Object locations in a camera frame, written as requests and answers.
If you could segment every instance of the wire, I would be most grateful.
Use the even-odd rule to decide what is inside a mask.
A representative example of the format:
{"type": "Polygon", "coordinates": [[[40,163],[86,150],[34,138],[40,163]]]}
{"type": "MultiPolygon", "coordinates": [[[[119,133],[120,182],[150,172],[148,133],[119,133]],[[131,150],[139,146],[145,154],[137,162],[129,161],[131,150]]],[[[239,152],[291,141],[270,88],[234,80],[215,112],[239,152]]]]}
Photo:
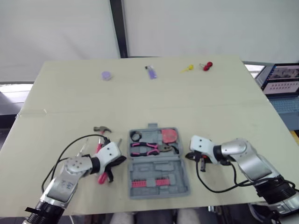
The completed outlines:
{"type": "MultiPolygon", "coordinates": [[[[60,162],[63,161],[63,160],[67,160],[67,159],[68,159],[68,157],[63,158],[63,159],[59,160],[58,163],[60,163],[60,162]]],[[[44,190],[44,185],[45,185],[47,179],[49,178],[51,172],[53,171],[53,169],[54,169],[54,166],[52,167],[52,169],[50,170],[50,172],[48,173],[48,175],[46,176],[46,178],[45,178],[44,181],[42,182],[42,193],[44,193],[44,191],[45,191],[45,190],[44,190]]]]}
{"type": "MultiPolygon", "coordinates": [[[[236,172],[235,166],[231,162],[229,162],[229,165],[232,166],[233,171],[234,171],[234,184],[235,185],[230,188],[224,189],[224,190],[212,190],[203,182],[203,180],[199,176],[198,163],[199,163],[199,161],[196,161],[196,174],[197,174],[198,179],[209,191],[214,192],[214,193],[224,193],[224,192],[230,191],[232,189],[235,189],[237,187],[247,187],[247,186],[256,185],[258,183],[265,182],[265,181],[276,180],[275,177],[272,177],[272,178],[264,178],[264,179],[257,180],[257,181],[251,182],[251,183],[247,183],[247,182],[249,182],[249,180],[237,183],[237,172],[236,172]]],[[[284,180],[284,182],[290,184],[295,191],[299,192],[299,190],[295,188],[296,185],[293,182],[287,181],[287,180],[284,180]]]]}
{"type": "Polygon", "coordinates": [[[61,161],[68,159],[68,157],[61,159],[61,157],[63,156],[63,154],[65,153],[65,151],[66,151],[72,144],[74,144],[75,142],[77,142],[77,141],[79,141],[79,140],[81,140],[81,139],[83,139],[83,138],[90,137],[90,136],[99,136],[99,137],[102,137],[102,138],[104,139],[105,143],[109,141],[107,137],[105,137],[104,135],[101,135],[101,134],[89,134],[89,135],[82,136],[82,137],[77,138],[76,140],[72,141],[72,142],[71,142],[67,147],[65,147],[65,149],[62,151],[62,153],[61,153],[60,156],[58,157],[58,159],[57,159],[55,165],[52,167],[52,169],[50,170],[50,172],[48,173],[48,175],[46,176],[46,178],[45,178],[44,181],[42,182],[42,186],[41,186],[42,193],[44,193],[44,185],[45,185],[47,179],[49,178],[50,174],[52,173],[52,175],[51,175],[51,180],[53,180],[53,178],[54,178],[54,174],[55,174],[55,171],[56,171],[56,168],[57,168],[57,165],[58,165],[61,161]]]}
{"type": "Polygon", "coordinates": [[[62,151],[62,153],[61,153],[60,156],[58,157],[57,162],[55,163],[54,168],[53,168],[53,172],[52,172],[52,175],[51,175],[51,180],[53,180],[53,178],[54,178],[54,174],[55,174],[57,165],[58,165],[58,163],[59,163],[59,160],[61,159],[61,157],[63,156],[63,154],[65,153],[65,151],[66,151],[72,144],[74,144],[75,142],[77,142],[77,141],[79,141],[79,140],[81,140],[81,139],[83,139],[83,138],[90,137],[90,136],[100,136],[100,137],[102,137],[102,138],[104,139],[105,142],[108,141],[108,138],[105,137],[104,135],[101,135],[101,134],[89,134],[89,135],[82,136],[82,137],[77,138],[76,140],[72,141],[67,147],[65,147],[65,149],[62,151]]]}
{"type": "Polygon", "coordinates": [[[248,180],[243,181],[243,182],[241,182],[241,183],[237,183],[237,182],[236,182],[236,170],[235,170],[235,167],[231,164],[232,167],[233,167],[233,170],[234,170],[234,182],[235,182],[235,185],[232,186],[232,187],[230,187],[230,188],[227,188],[227,189],[225,189],[225,190],[212,190],[212,189],[210,189],[210,188],[209,188],[209,187],[202,181],[201,177],[199,176],[198,163],[199,163],[199,162],[197,161],[197,162],[196,162],[196,174],[197,174],[197,177],[198,177],[198,179],[200,180],[200,182],[201,182],[201,183],[202,183],[202,184],[203,184],[209,191],[211,191],[211,192],[214,192],[214,193],[224,193],[224,192],[230,191],[230,190],[232,190],[232,189],[235,189],[235,188],[241,186],[242,184],[248,182],[248,180]]]}
{"type": "Polygon", "coordinates": [[[69,217],[70,217],[70,220],[71,220],[71,224],[75,224],[74,220],[73,220],[73,217],[72,216],[69,216],[69,217]]]}

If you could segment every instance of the table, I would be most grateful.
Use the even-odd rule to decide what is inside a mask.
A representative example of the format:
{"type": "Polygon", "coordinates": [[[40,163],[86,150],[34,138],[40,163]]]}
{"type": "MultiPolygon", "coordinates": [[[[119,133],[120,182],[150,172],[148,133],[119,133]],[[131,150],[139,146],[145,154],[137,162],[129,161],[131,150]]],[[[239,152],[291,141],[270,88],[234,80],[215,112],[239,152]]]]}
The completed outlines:
{"type": "MultiPolygon", "coordinates": [[[[0,217],[27,216],[35,207],[41,183],[57,157],[77,137],[107,126],[111,140],[123,139],[127,155],[128,131],[160,127],[178,128],[184,155],[193,135],[222,143],[248,139],[288,180],[299,184],[296,142],[237,56],[134,58],[46,62],[0,152],[0,217]],[[199,63],[212,61],[204,72],[199,63]],[[195,69],[180,73],[189,64],[195,69]],[[157,79],[144,68],[153,65],[157,79]],[[113,78],[103,81],[102,71],[113,78]]],[[[89,140],[95,151],[98,138],[89,140]]],[[[66,156],[76,155],[84,141],[66,156]]],[[[113,168],[114,182],[96,184],[96,176],[81,179],[65,215],[187,208],[260,201],[253,187],[214,194],[199,182],[195,162],[185,160],[191,194],[166,199],[128,198],[128,160],[113,168]]],[[[233,185],[230,167],[207,165],[202,174],[213,189],[233,185]]],[[[238,180],[245,177],[238,171],[238,180]]]]}

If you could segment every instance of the hammer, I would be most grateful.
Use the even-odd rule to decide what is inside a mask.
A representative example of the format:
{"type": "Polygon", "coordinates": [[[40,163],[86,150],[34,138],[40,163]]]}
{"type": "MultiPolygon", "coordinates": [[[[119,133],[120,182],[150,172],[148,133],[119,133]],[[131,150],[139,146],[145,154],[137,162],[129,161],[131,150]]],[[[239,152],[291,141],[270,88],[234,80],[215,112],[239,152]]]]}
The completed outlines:
{"type": "Polygon", "coordinates": [[[110,132],[111,130],[105,126],[100,126],[100,127],[93,127],[94,132],[100,132],[101,134],[104,134],[104,132],[110,132]]]}
{"type": "MultiPolygon", "coordinates": [[[[104,134],[104,132],[110,132],[111,133],[111,130],[105,126],[100,126],[100,127],[93,127],[93,131],[94,132],[100,132],[100,134],[104,134]]],[[[103,144],[101,143],[101,137],[100,137],[100,140],[99,140],[99,143],[98,143],[98,146],[97,146],[97,150],[95,153],[98,153],[99,150],[102,148],[103,144]]]]}

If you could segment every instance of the yellow clip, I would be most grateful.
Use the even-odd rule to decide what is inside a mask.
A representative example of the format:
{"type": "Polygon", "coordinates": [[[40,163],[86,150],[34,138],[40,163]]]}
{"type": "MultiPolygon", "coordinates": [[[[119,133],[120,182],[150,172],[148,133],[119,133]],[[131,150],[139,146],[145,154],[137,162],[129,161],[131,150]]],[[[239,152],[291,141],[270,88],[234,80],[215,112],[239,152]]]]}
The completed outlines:
{"type": "Polygon", "coordinates": [[[194,65],[193,65],[193,64],[190,64],[190,65],[188,66],[188,68],[182,70],[181,73],[182,73],[182,72],[185,72],[185,71],[193,70],[193,69],[194,69],[194,65]]]}

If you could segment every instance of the white curtain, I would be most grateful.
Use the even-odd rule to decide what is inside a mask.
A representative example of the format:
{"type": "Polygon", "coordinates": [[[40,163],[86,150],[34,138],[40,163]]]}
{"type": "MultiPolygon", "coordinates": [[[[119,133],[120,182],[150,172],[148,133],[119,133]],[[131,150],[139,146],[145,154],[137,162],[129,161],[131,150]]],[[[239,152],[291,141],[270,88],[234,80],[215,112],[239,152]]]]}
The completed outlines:
{"type": "Polygon", "coordinates": [[[0,83],[44,61],[119,58],[109,0],[0,0],[0,83]]]}
{"type": "Polygon", "coordinates": [[[299,0],[124,0],[130,56],[299,60],[299,0]]]}

